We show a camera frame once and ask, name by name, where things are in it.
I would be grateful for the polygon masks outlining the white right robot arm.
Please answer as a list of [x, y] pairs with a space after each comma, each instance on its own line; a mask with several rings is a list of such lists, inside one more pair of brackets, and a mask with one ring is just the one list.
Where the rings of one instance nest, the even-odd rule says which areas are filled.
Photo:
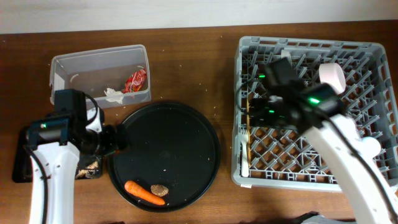
[[343, 69], [323, 63], [320, 83], [307, 87], [288, 58], [256, 72], [267, 98], [253, 98], [247, 115], [253, 126], [295, 129], [322, 156], [349, 200], [357, 223], [397, 223], [397, 196], [373, 157], [381, 150], [377, 139], [362, 138], [346, 114], [339, 95], [346, 89]]

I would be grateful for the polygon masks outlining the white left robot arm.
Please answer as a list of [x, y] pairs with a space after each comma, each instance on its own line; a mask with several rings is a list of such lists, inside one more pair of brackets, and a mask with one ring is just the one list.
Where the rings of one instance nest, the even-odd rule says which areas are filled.
[[73, 223], [74, 182], [82, 154], [101, 159], [122, 151], [126, 144], [116, 128], [104, 123], [94, 99], [75, 90], [57, 90], [54, 111], [33, 121], [27, 130], [26, 153], [32, 163], [30, 223]]

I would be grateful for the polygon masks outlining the white paper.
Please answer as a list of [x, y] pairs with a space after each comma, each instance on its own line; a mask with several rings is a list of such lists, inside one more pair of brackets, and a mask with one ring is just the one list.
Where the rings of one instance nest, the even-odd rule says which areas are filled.
[[120, 105], [123, 104], [124, 93], [122, 91], [116, 91], [113, 88], [107, 88], [104, 91], [106, 96], [105, 100], [110, 103], [118, 103]]

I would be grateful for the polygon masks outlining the grey plate with food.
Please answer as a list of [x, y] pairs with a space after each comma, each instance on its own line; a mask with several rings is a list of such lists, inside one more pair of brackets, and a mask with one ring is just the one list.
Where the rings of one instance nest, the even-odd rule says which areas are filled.
[[289, 63], [292, 64], [292, 57], [288, 50], [281, 50], [280, 57], [286, 58], [289, 61]]

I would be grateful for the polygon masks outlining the wooden chopstick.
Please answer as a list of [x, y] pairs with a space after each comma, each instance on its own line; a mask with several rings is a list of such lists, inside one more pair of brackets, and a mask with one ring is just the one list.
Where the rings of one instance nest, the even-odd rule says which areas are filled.
[[251, 134], [250, 134], [250, 125], [249, 125], [250, 117], [249, 117], [249, 98], [248, 97], [246, 98], [246, 109], [247, 109], [247, 113], [248, 113], [246, 115], [246, 132], [247, 132], [246, 137], [248, 138], [248, 142], [246, 143], [246, 147], [247, 147], [246, 152], [247, 152], [247, 156], [248, 156], [248, 158], [247, 158], [248, 168], [250, 168], [250, 166], [251, 166], [251, 152], [250, 152], [250, 150], [251, 150]]

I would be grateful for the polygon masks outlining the orange carrot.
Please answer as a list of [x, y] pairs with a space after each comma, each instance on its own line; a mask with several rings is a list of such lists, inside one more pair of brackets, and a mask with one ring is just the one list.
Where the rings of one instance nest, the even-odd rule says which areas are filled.
[[132, 180], [127, 181], [124, 184], [124, 188], [128, 193], [132, 194], [133, 196], [139, 197], [154, 205], [159, 205], [159, 206], [165, 205], [165, 201], [162, 198], [148, 192], [147, 190], [145, 190], [139, 184], [135, 183]]

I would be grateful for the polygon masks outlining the brown cookie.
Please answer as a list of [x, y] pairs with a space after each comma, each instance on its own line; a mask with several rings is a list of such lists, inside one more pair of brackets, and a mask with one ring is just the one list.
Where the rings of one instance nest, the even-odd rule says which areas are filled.
[[151, 185], [150, 191], [157, 197], [164, 197], [169, 193], [169, 189], [166, 186], [160, 184]]

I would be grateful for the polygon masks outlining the white plastic fork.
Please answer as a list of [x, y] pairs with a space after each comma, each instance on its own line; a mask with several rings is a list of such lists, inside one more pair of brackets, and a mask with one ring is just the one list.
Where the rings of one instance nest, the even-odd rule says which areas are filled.
[[241, 175], [243, 177], [248, 177], [249, 176], [249, 163], [248, 163], [248, 150], [247, 150], [247, 144], [249, 141], [248, 130], [246, 128], [240, 128], [239, 134], [242, 146]]

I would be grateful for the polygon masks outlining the light blue plastic cup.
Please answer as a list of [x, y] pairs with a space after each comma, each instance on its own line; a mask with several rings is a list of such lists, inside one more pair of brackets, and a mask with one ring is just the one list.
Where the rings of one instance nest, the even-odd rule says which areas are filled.
[[372, 137], [362, 138], [363, 148], [362, 155], [368, 158], [374, 158], [381, 152], [381, 144], [379, 141]]

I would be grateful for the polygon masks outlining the red snack wrapper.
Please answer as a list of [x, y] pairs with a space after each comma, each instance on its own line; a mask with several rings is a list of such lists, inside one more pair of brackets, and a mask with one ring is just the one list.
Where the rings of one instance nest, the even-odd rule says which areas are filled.
[[147, 80], [147, 72], [144, 69], [140, 69], [138, 72], [134, 72], [125, 82], [123, 93], [134, 93], [138, 92]]

